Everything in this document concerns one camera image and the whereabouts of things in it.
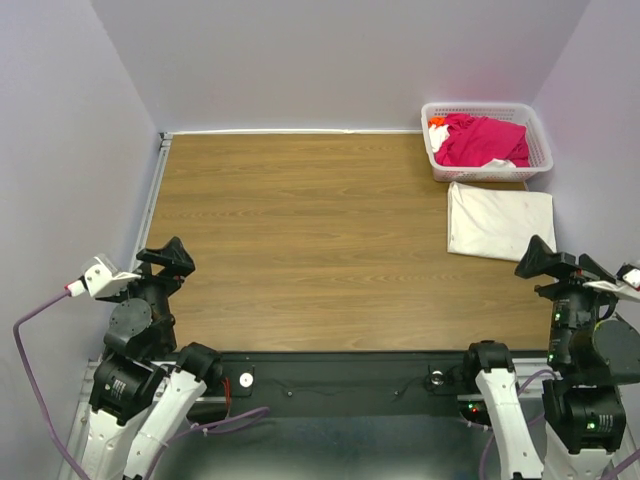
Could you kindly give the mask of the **white t shirt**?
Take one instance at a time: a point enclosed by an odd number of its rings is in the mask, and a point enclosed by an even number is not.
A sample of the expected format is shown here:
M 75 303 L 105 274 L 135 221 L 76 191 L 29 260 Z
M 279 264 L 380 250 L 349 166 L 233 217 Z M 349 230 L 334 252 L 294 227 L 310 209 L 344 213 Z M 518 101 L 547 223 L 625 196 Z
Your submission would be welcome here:
M 518 262 L 537 235 L 556 248 L 553 199 L 453 182 L 447 192 L 447 251 Z

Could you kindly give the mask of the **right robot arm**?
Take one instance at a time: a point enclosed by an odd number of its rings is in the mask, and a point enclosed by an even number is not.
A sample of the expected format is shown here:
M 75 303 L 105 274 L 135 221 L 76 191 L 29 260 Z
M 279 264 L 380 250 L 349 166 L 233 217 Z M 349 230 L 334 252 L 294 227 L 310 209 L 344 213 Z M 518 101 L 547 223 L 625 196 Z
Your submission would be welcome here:
M 553 283 L 536 293 L 551 301 L 547 371 L 542 383 L 546 454 L 536 453 L 521 408 L 516 367 L 503 343 L 473 343 L 460 378 L 479 393 L 488 414 L 504 479 L 615 479 L 638 462 L 614 456 L 627 421 L 619 388 L 639 381 L 639 332 L 616 311 L 639 299 L 639 267 L 624 263 L 611 274 L 590 256 L 553 251 L 538 235 L 515 268 Z

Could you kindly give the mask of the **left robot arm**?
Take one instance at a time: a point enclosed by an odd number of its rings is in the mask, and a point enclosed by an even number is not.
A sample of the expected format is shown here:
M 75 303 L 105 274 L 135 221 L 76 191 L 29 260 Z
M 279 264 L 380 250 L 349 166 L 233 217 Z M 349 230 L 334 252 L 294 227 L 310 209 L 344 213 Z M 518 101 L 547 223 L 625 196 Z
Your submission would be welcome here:
M 91 479 L 149 478 L 196 400 L 222 384 L 219 352 L 177 346 L 169 298 L 195 270 L 181 239 L 136 258 L 138 267 L 125 272 L 97 256 L 82 277 L 92 298 L 115 306 L 89 398 L 81 467 Z

